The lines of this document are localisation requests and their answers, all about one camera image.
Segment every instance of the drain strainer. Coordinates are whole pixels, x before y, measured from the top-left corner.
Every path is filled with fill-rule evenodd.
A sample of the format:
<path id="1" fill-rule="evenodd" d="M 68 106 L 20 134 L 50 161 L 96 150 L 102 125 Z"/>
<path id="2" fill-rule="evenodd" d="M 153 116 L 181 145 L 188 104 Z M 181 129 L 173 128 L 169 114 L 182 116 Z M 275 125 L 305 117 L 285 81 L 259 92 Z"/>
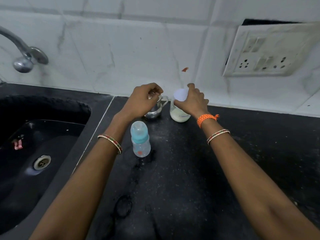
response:
<path id="1" fill-rule="evenodd" d="M 33 164 L 35 170 L 42 170 L 46 168 L 51 162 L 51 157 L 49 155 L 42 155 Z"/>

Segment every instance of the plastic jar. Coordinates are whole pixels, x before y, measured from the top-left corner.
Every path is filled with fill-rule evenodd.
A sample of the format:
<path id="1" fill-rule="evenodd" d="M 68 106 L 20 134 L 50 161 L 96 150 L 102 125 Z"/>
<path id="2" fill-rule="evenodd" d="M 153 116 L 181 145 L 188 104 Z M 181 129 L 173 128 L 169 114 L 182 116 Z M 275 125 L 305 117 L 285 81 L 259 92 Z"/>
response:
<path id="1" fill-rule="evenodd" d="M 188 96 L 188 91 L 188 89 L 180 88 L 174 92 L 173 98 L 171 99 L 170 116 L 176 122 L 185 122 L 191 117 L 191 115 L 183 112 L 183 110 L 174 105 L 174 100 L 178 100 L 181 102 L 185 101 Z"/>
<path id="2" fill-rule="evenodd" d="M 146 157 L 151 151 L 148 127 L 142 121 L 135 121 L 130 129 L 133 152 L 138 157 Z"/>

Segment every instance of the black countertop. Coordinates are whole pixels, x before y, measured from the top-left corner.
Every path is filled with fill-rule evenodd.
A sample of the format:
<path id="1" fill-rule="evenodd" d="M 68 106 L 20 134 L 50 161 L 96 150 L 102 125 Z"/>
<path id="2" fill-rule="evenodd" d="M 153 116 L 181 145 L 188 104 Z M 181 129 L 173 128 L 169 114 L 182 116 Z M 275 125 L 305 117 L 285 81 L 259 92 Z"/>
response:
<path id="1" fill-rule="evenodd" d="M 34 211 L 0 239 L 30 236 L 79 159 L 85 158 L 96 136 L 127 100 L 37 89 L 41 93 L 50 90 L 50 96 L 77 93 L 74 99 L 91 100 L 94 109 Z M 320 119 L 213 106 L 209 111 L 220 114 L 219 123 L 320 228 Z M 151 153 L 146 158 L 134 155 L 129 127 L 122 142 L 123 153 L 117 156 L 87 239 L 259 239 L 195 120 L 173 121 L 166 105 L 160 118 L 142 121 L 149 129 Z"/>

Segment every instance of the bangle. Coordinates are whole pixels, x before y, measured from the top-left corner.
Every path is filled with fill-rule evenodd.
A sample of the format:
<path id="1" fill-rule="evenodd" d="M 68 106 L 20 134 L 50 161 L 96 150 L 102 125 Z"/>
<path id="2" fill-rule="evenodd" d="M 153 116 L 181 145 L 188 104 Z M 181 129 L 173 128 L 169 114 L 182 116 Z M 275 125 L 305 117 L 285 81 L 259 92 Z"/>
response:
<path id="1" fill-rule="evenodd" d="M 99 138 L 104 138 L 104 139 L 107 139 L 108 141 L 111 141 L 112 144 L 114 144 L 118 148 L 118 154 L 122 153 L 122 148 L 121 148 L 120 144 L 114 138 L 112 138 L 108 135 L 105 135 L 105 134 L 98 135 L 98 139 Z"/>
<path id="2" fill-rule="evenodd" d="M 230 134 L 230 131 L 227 130 L 227 129 L 222 129 L 222 130 L 214 133 L 212 136 L 210 136 L 210 137 L 207 139 L 208 145 L 209 145 L 210 141 L 211 141 L 213 138 L 215 138 L 215 137 L 217 137 L 218 135 L 221 135 L 221 134 L 223 134 L 223 133 L 229 133 L 229 134 Z"/>
<path id="3" fill-rule="evenodd" d="M 204 120 L 206 120 L 206 119 L 214 119 L 215 121 L 217 121 L 218 118 L 219 118 L 218 114 L 216 114 L 215 116 L 213 116 L 211 114 L 203 114 L 197 119 L 197 124 L 201 128 L 201 124 L 202 124 L 202 122 Z"/>

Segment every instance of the black sink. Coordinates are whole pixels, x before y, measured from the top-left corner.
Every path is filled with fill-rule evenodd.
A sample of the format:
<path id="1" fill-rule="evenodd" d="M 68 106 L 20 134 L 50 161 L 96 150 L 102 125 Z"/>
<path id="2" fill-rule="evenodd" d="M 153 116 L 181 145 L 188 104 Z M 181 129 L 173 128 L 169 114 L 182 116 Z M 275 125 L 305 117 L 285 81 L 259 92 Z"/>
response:
<path id="1" fill-rule="evenodd" d="M 42 198 L 85 127 L 90 109 L 75 101 L 8 96 L 0 100 L 0 112 L 1 235 L 24 220 Z M 36 170 L 34 163 L 42 156 Z"/>

